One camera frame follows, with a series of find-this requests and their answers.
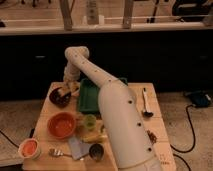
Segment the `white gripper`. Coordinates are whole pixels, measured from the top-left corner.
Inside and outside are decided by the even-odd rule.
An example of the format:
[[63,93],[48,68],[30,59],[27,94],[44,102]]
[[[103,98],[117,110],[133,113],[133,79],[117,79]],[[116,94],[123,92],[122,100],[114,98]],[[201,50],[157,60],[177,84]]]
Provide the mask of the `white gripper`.
[[69,88],[75,87],[79,78],[80,71],[78,69],[72,69],[68,66],[65,67],[63,81]]

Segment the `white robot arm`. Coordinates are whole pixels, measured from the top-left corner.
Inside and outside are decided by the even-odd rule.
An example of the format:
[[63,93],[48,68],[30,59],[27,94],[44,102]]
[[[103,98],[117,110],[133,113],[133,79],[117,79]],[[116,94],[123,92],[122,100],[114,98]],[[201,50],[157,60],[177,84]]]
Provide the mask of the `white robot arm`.
[[68,47],[68,80],[83,72],[100,90],[98,106],[118,171],[163,171],[131,89],[88,60],[85,46]]

